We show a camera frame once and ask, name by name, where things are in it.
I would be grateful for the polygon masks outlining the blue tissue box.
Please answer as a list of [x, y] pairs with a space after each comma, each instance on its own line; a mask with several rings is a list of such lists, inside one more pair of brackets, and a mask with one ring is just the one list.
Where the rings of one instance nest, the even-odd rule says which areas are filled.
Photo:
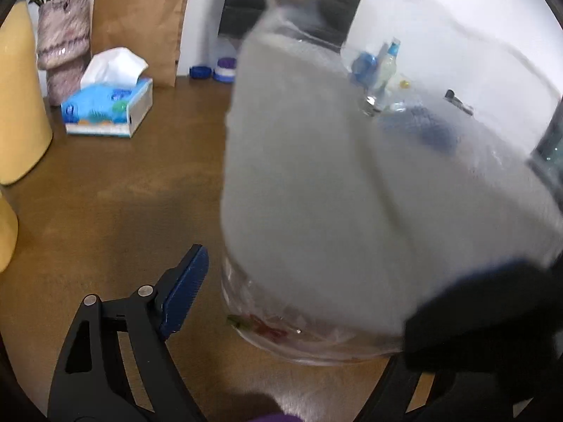
[[91, 58], [80, 89], [60, 111], [66, 133], [131, 138], [153, 107], [148, 63], [124, 47]]

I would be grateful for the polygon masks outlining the purple white small jar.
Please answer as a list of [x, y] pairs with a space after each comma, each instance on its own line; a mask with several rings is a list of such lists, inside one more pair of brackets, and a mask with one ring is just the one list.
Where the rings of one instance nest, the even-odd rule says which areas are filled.
[[236, 78], [237, 59], [234, 57], [221, 57], [213, 71], [213, 78], [220, 83], [233, 83]]

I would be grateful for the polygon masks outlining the yellow mug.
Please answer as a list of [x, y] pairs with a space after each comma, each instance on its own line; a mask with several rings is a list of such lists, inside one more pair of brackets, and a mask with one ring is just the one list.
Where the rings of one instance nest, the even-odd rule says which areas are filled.
[[18, 238], [18, 218], [4, 195], [0, 198], [0, 271], [12, 260]]

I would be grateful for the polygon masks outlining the clear plastic cup with stickers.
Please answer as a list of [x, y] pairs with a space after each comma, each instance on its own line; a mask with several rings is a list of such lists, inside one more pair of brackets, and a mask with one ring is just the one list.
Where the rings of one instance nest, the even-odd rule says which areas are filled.
[[[348, 32], [353, 28], [353, 21]], [[399, 351], [464, 278], [562, 251], [555, 198], [508, 136], [420, 84], [356, 84], [362, 52], [263, 12], [226, 117], [221, 287], [256, 347], [305, 364]]]

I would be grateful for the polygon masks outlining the yellow thermos jug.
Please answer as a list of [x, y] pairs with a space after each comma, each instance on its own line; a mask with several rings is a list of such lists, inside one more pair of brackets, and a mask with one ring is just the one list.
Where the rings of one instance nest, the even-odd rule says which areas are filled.
[[33, 169], [52, 140], [24, 2], [12, 7], [1, 27], [0, 68], [1, 183], [11, 185]]

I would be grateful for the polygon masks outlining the clear glass bottle blue cap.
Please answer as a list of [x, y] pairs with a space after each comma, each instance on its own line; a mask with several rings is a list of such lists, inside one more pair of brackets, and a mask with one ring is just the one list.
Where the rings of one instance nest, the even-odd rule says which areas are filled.
[[393, 38], [386, 54], [379, 61], [376, 82], [373, 91], [377, 99], [381, 99], [385, 95], [386, 86], [393, 77], [397, 69], [397, 55], [401, 46], [401, 41]]

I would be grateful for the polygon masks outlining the pink ceramic vase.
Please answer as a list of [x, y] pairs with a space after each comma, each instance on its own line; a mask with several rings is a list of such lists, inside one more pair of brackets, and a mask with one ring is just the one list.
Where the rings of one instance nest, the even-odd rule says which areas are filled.
[[52, 107], [80, 89], [91, 53], [91, 0], [53, 0], [38, 11], [37, 67]]

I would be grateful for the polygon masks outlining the purple bottle lying down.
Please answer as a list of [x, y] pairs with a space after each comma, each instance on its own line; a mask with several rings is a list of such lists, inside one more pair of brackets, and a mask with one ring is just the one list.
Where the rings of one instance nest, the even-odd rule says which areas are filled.
[[300, 417], [293, 414], [267, 414], [250, 420], [249, 422], [303, 422]]

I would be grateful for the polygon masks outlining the brown paper bag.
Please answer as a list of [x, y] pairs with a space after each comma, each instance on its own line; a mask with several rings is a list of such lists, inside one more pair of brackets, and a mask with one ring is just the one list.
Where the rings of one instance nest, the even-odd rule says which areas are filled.
[[91, 52], [123, 47], [148, 63], [159, 87], [174, 87], [187, 0], [94, 0]]

